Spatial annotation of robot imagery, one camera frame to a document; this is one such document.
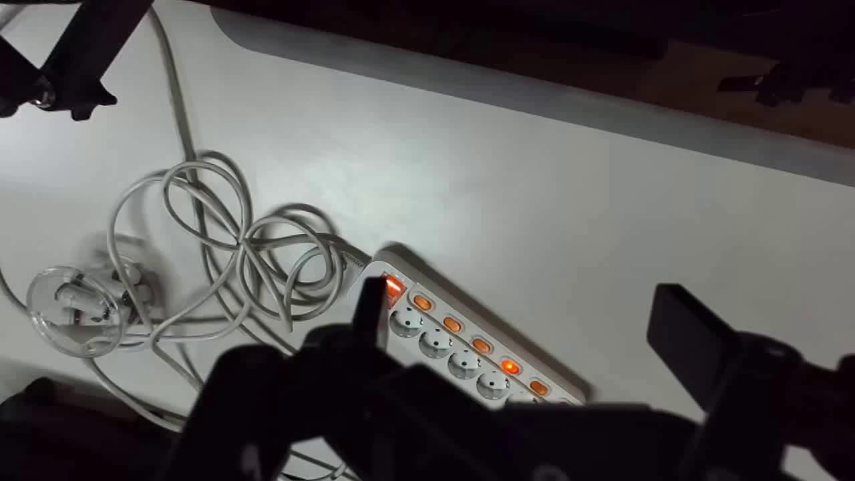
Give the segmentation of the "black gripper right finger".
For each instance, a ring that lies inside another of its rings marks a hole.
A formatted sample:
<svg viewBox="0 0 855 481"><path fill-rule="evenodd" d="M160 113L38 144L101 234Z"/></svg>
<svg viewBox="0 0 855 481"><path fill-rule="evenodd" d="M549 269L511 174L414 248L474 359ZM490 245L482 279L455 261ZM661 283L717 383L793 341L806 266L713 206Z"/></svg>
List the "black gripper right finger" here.
<svg viewBox="0 0 855 481"><path fill-rule="evenodd" d="M752 341L690 288L654 288L646 341L702 411L721 411L737 400Z"/></svg>

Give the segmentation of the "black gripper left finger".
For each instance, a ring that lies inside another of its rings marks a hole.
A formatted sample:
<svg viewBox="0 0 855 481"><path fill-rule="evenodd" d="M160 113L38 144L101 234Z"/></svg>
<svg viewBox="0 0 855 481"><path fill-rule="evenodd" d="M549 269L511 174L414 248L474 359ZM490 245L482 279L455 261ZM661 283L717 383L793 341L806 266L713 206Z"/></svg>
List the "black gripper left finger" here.
<svg viewBox="0 0 855 481"><path fill-rule="evenodd" d="M367 279L352 312L352 332L360 344L382 348L388 321L388 280Z"/></svg>

